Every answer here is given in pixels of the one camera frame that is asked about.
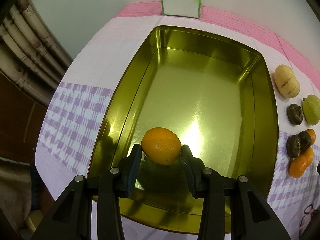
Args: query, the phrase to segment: pink tablecloth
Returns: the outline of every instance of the pink tablecloth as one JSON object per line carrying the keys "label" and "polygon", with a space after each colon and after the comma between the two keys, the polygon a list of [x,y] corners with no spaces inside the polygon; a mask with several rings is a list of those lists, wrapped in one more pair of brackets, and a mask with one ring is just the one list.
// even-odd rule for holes
{"label": "pink tablecloth", "polygon": [[[264,56],[270,73],[279,64],[292,67],[300,81],[301,92],[290,100],[290,104],[299,103],[308,94],[320,97],[320,75],[278,35],[217,9],[201,7],[200,14],[200,19],[168,17],[161,15],[160,2],[132,4],[110,20],[80,52],[50,103],[36,149],[36,167],[55,199],[74,176],[87,175],[94,143],[114,89],[137,49],[155,26],[189,27],[242,42]],[[308,125],[303,122],[299,127],[292,127],[285,116],[289,100],[279,96],[276,89],[275,94],[279,148],[268,202],[292,238],[297,239],[301,210],[311,203],[319,205],[320,176],[315,167],[320,160],[320,148],[316,142],[313,146],[314,163],[305,174],[300,179],[290,178],[285,141],[290,134],[298,133]],[[320,134],[318,126],[312,128]]]}

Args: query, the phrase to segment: curtain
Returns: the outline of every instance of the curtain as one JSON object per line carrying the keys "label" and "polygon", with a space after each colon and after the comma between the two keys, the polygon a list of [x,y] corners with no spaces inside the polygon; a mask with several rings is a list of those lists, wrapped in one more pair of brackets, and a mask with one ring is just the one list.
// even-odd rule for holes
{"label": "curtain", "polygon": [[31,0],[17,0],[0,24],[0,72],[48,106],[71,62],[37,16]]}
{"label": "curtain", "polygon": [[24,227],[30,208],[29,166],[0,159],[0,209],[15,231]]}

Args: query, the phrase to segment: dark brown fruit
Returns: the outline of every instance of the dark brown fruit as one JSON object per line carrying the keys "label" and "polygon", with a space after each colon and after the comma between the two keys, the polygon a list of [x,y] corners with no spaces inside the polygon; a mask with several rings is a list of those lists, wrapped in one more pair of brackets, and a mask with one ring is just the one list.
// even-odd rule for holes
{"label": "dark brown fruit", "polygon": [[291,124],[299,125],[302,123],[303,114],[301,106],[292,104],[287,107],[287,116]]}
{"label": "dark brown fruit", "polygon": [[310,134],[307,131],[302,131],[298,134],[298,137],[300,140],[301,152],[308,150],[308,148],[311,146],[311,143],[312,143]]}
{"label": "dark brown fruit", "polygon": [[290,158],[295,158],[300,153],[300,140],[297,135],[292,135],[287,139],[287,154]]}

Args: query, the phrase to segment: tissue box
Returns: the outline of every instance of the tissue box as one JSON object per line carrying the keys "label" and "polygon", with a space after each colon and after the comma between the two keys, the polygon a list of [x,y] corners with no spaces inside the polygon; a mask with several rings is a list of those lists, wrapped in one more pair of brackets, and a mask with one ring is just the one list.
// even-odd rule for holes
{"label": "tissue box", "polygon": [[164,15],[200,17],[201,0],[161,0]]}

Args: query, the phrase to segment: white wall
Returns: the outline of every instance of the white wall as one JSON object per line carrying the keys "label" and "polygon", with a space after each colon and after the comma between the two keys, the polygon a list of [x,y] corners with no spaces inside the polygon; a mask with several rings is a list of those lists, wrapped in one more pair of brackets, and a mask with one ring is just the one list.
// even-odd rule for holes
{"label": "white wall", "polygon": [[[74,58],[126,5],[157,0],[32,0],[52,33]],[[305,0],[202,0],[242,16],[289,42],[320,72],[320,23]]]}

